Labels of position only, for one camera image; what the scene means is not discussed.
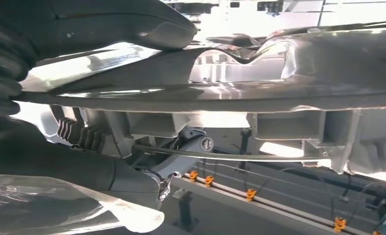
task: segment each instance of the metal tube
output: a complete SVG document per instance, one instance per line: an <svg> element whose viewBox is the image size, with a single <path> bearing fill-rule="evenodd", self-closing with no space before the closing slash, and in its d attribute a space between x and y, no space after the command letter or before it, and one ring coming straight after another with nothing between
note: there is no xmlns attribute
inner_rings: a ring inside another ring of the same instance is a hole
<svg viewBox="0 0 386 235"><path fill-rule="evenodd" d="M283 157L273 155L238 155L238 154L221 154L221 153L199 153L181 150L172 150L166 148L148 147L134 144L134 149L142 150L148 153L163 153L178 155L181 157L203 158L226 161L247 161L247 162L318 162L326 160L324 156L304 156L304 157Z"/></svg>

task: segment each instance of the plastic wrap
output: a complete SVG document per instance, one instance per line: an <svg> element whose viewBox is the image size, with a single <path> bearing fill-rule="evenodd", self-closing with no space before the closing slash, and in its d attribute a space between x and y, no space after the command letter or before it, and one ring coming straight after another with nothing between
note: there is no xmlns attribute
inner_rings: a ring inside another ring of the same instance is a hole
<svg viewBox="0 0 386 235"><path fill-rule="evenodd" d="M70 235L125 226L147 233L162 212L49 177L0 175L0 235Z"/></svg>

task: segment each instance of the black rubber hose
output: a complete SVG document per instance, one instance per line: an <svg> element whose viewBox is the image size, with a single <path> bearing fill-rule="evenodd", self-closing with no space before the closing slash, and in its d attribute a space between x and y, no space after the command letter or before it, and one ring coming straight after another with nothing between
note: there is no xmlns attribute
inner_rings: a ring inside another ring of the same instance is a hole
<svg viewBox="0 0 386 235"><path fill-rule="evenodd" d="M11 96L22 91L18 83L26 78L36 64L36 53L31 43L0 21L0 117L20 111Z"/></svg>

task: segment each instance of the silver metal panel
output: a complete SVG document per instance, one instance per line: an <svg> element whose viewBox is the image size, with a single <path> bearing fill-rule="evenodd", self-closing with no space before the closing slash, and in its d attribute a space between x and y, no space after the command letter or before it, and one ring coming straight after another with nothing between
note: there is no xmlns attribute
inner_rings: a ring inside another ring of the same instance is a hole
<svg viewBox="0 0 386 235"><path fill-rule="evenodd" d="M203 44L190 46L179 55L184 54L190 63L203 52L214 51L225 53L240 64L252 64L266 53L278 52L286 56L286 61L281 79L276 81L115 87L59 96L25 93L18 99L160 113L263 113L386 107L386 29L277 37L267 41L259 51ZM149 73L153 79L154 71Z"/></svg>

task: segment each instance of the metal rod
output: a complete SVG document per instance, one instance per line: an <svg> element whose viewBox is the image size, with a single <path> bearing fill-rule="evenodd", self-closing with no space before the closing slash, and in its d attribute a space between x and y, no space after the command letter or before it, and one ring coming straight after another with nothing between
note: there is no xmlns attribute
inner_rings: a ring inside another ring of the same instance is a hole
<svg viewBox="0 0 386 235"><path fill-rule="evenodd" d="M163 153L178 155L181 157L215 159L226 161L248 161L248 162L318 162L327 160L324 156L304 156L304 157L284 157L275 155L239 155L239 154L221 154L221 153L199 153L181 150L172 150L166 148L148 147L134 144L134 149L142 150L148 153Z"/></svg>
<svg viewBox="0 0 386 235"><path fill-rule="evenodd" d="M320 11L320 13L319 13L317 27L320 27L320 26L321 26L322 13L324 12L324 6L325 6L325 3L326 3L326 2L327 2L327 0L322 0L322 7L321 7L321 11Z"/></svg>
<svg viewBox="0 0 386 235"><path fill-rule="evenodd" d="M360 2L330 2L325 5L337 5L337 4L371 4L371 3L386 3L386 1L360 1Z"/></svg>

